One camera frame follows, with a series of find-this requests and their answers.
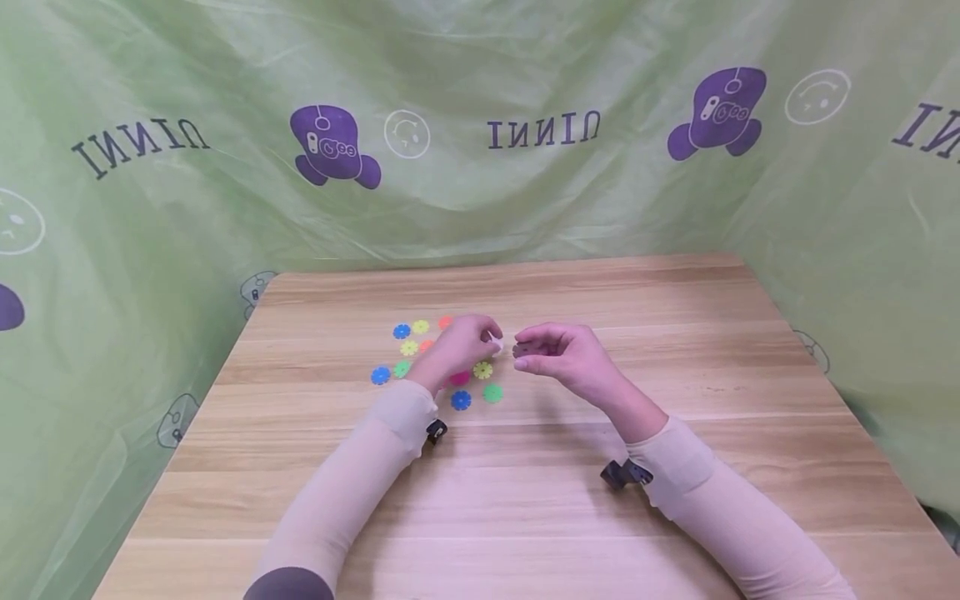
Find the purple cartoon character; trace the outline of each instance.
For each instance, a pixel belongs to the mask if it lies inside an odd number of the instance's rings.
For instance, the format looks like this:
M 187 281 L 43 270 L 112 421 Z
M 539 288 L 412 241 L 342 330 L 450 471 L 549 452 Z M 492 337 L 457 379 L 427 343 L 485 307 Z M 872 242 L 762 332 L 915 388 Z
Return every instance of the purple cartoon character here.
M 290 115 L 290 130 L 306 153 L 296 163 L 307 181 L 356 180 L 367 189 L 380 184 L 380 165 L 357 150 L 357 122 L 349 112 L 325 105 L 298 108 Z
M 751 119 L 767 86 L 763 71 L 747 66 L 717 71 L 693 92 L 693 121 L 670 133 L 667 151 L 674 160 L 687 160 L 701 148 L 726 146 L 741 156 L 760 138 L 760 122 Z
M 20 297 L 12 289 L 0 283 L 0 331 L 20 327 L 25 318 L 26 312 Z

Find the cartoon face print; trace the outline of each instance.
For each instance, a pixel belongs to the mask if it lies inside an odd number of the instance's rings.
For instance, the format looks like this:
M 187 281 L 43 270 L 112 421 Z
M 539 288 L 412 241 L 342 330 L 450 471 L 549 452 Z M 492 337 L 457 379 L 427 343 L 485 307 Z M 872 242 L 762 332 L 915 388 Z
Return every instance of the cartoon face print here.
M 751 115 L 766 86 L 766 74 L 752 67 L 724 69 L 707 76 L 693 92 L 693 119 L 667 138 L 670 156 L 687 160 L 700 149 L 717 146 L 741 156 L 753 148 L 761 126 Z
M 10 331 L 20 327 L 26 317 L 20 297 L 12 289 L 0 283 L 0 331 Z
M 23 196 L 0 188 L 0 255 L 29 252 L 46 233 L 43 215 Z
M 383 138 L 400 158 L 420 158 L 430 147 L 430 128 L 410 110 L 394 110 L 383 124 Z
M 328 180 L 356 180 L 375 189 L 380 184 L 380 164 L 357 149 L 357 123 L 346 110 L 327 105 L 298 108 L 290 116 L 293 132 L 304 154 L 297 169 L 314 185 Z
M 806 352 L 813 357 L 813 360 L 817 361 L 820 370 L 823 371 L 824 374 L 827 374 L 830 371 L 830 357 L 827 356 L 827 351 L 824 350 L 816 340 L 810 337 L 808 333 L 804 333 L 799 329 L 794 329 L 793 332 L 796 333 L 800 341 L 803 342 Z
M 160 421 L 160 427 L 156 429 L 156 440 L 165 448 L 176 448 L 199 410 L 200 403 L 192 395 L 183 394 L 178 397 Z
M 823 69 L 801 79 L 786 98 L 786 118 L 797 125 L 816 125 L 837 113 L 850 94 L 850 78 L 837 69 Z
M 262 271 L 240 285 L 240 296 L 247 301 L 248 305 L 246 311 L 244 311 L 245 319 L 250 319 L 254 308 L 260 302 L 260 297 L 267 289 L 267 284 L 274 277 L 276 277 L 276 273 L 273 271 Z

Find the beige sleeve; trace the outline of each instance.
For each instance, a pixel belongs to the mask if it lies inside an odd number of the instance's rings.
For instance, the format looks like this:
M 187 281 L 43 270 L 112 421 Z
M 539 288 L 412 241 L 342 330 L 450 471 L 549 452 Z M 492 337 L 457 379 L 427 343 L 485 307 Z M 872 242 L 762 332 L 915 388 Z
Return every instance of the beige sleeve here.
M 297 494 L 253 579 L 298 566 L 336 590 L 347 551 L 396 477 L 419 458 L 436 417 L 437 405 L 420 384 L 391 383 Z
M 654 475 L 644 488 L 651 504 L 702 545 L 748 599 L 856 597 L 804 530 L 683 421 L 671 417 L 627 451 Z

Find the wooden table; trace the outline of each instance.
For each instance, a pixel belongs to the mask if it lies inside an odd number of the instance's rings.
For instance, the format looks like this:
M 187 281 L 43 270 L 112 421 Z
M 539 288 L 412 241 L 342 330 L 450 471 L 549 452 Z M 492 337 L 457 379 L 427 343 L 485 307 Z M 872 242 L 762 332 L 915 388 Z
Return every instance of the wooden table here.
M 402 357 L 392 329 L 493 315 L 508 337 L 592 325 L 624 372 L 809 532 L 861 599 L 956 598 L 960 563 L 750 271 L 728 255 L 279 276 L 156 486 L 97 600 L 239 598 L 266 539 Z M 353 547 L 341 600 L 728 598 L 641 493 L 602 414 L 494 365 Z

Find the green fabric curtain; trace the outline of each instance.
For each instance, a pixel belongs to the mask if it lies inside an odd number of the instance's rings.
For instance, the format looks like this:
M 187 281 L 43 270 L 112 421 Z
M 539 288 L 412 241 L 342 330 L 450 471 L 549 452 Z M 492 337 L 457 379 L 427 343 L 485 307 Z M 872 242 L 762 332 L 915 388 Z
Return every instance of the green fabric curtain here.
M 737 252 L 960 516 L 958 27 L 949 0 L 5 2 L 0 596 L 92 593 L 284 271 Z

